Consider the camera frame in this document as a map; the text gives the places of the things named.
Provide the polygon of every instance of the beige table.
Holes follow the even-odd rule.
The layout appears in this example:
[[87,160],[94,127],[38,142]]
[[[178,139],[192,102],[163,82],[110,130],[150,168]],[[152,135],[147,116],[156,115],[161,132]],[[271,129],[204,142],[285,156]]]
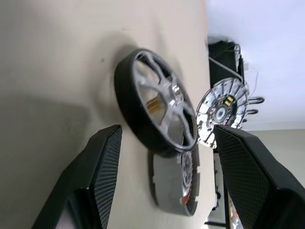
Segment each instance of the beige table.
[[211,149],[200,147],[193,218],[158,209],[147,149],[123,120],[112,77],[134,47],[159,53],[196,107],[209,88],[203,0],[14,0],[0,3],[0,228],[30,228],[89,137],[123,125],[110,229],[199,229],[214,204]]

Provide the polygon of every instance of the chrome disc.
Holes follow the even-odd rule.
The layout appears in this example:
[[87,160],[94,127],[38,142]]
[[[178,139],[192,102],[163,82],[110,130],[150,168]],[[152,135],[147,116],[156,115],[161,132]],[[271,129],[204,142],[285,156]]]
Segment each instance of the chrome disc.
[[183,171],[183,196],[187,196],[191,183],[192,183],[192,175],[193,175],[193,162],[192,162],[192,153],[187,152],[182,155],[182,171]]
[[239,79],[219,81],[202,98],[197,108],[199,143],[215,149],[215,125],[241,128],[246,115],[249,89]]

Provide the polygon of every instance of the silver rim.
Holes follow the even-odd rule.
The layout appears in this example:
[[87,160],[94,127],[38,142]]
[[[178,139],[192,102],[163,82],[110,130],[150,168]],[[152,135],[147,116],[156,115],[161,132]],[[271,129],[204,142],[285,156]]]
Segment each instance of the silver rim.
[[[151,80],[147,75],[141,72],[136,61],[149,66],[156,73],[158,82]],[[168,72],[168,76],[164,75],[164,70]],[[162,136],[172,145],[180,149],[188,149],[189,147],[194,146],[197,139],[195,112],[186,91],[173,70],[157,54],[149,51],[140,51],[136,55],[132,71],[139,98],[147,114]],[[157,93],[156,97],[147,102],[142,95],[141,88],[155,91]],[[155,121],[153,117],[157,103],[163,103],[163,109],[165,110],[164,115],[159,122]],[[192,126],[190,126],[186,116],[191,118]],[[174,117],[178,117],[182,124],[183,136],[179,139],[172,138],[169,134],[169,129]]]
[[185,197],[188,195],[192,183],[193,162],[191,152],[182,155],[181,164],[183,171],[183,196]]

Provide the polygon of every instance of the black plastic part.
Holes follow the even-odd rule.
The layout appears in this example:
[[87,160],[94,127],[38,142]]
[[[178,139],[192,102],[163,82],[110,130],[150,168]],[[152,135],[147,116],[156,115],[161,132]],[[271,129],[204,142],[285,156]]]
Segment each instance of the black plastic part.
[[305,189],[258,137],[216,126],[224,182],[244,228],[304,229]]
[[[230,68],[236,72],[236,60],[235,60],[235,46],[234,42],[217,42],[215,44],[209,45],[209,56],[224,66]],[[227,71],[226,69],[218,66],[212,61],[209,61],[210,64],[210,86],[211,88],[219,81],[233,77],[237,78],[234,74]]]
[[107,228],[121,139],[120,125],[90,138],[62,172],[32,229],[55,229],[59,224],[69,224],[72,229]]
[[[181,149],[168,142],[155,127],[140,101],[134,84],[132,66],[140,51],[153,53],[137,49],[124,58],[115,69],[114,87],[118,104],[129,127],[150,151],[164,157],[172,157],[181,152]],[[192,151],[195,147],[196,144],[185,151]]]
[[237,73],[240,74],[244,79],[244,60],[241,55],[238,59]]
[[255,115],[258,113],[258,110],[256,109],[251,109],[246,111],[246,115]]

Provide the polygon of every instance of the black carbon fiber panel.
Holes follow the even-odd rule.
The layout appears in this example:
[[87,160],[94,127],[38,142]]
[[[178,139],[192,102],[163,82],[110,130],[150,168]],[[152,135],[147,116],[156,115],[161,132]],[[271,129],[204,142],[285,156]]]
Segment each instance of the black carbon fiber panel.
[[218,130],[217,146],[224,181],[244,228],[254,228],[271,186],[255,161],[237,137]]
[[94,197],[103,229],[106,229],[108,225],[116,186],[121,136],[122,129],[118,129],[107,139],[94,183]]

